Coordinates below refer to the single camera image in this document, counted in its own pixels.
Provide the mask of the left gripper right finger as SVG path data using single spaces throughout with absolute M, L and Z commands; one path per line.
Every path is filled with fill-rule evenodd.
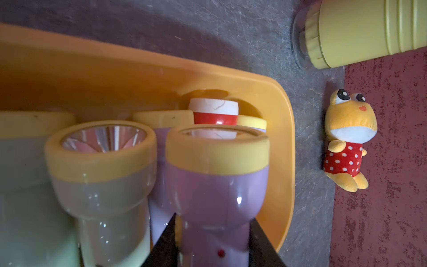
M 256 219 L 250 222 L 249 267 L 286 267 Z

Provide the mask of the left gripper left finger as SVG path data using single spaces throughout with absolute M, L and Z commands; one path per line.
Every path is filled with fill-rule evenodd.
M 178 248 L 175 241 L 175 221 L 176 214 L 172 216 L 141 267 L 177 267 Z

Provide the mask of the yellow plastic storage box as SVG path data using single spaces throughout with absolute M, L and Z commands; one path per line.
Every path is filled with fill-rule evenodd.
M 1 24 L 1 110 L 74 113 L 80 122 L 136 111 L 185 109 L 190 99 L 239 103 L 267 121 L 266 198 L 257 220 L 276 250 L 295 202 L 295 122 L 290 100 L 266 76 L 149 51 Z

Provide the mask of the purple flashlight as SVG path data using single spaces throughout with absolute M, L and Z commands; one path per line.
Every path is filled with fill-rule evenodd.
M 252 129 L 262 131 L 262 132 L 266 132 L 266 129 L 267 129 L 266 120 L 258 118 L 258 117 L 246 116 L 246 115 L 239 115 L 238 120 L 237 120 L 237 125 L 249 127 Z
M 169 131 L 166 190 L 179 219 L 178 265 L 246 267 L 250 222 L 264 203 L 270 140 L 243 126 L 198 124 Z
M 153 129 L 157 138 L 156 181 L 149 194 L 151 239 L 153 245 L 155 245 L 174 214 L 165 186 L 166 137 L 174 127 L 193 125 L 194 117 L 193 112 L 190 110 L 142 111 L 134 113 L 132 120 Z

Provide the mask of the green flashlight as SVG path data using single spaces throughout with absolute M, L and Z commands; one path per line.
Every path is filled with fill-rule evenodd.
M 120 120 L 82 123 L 53 134 L 44 153 L 54 192 L 76 219 L 84 265 L 141 266 L 150 253 L 153 129 Z
M 1 265 L 78 267 L 74 220 L 61 208 L 44 145 L 76 123 L 74 114 L 1 112 Z

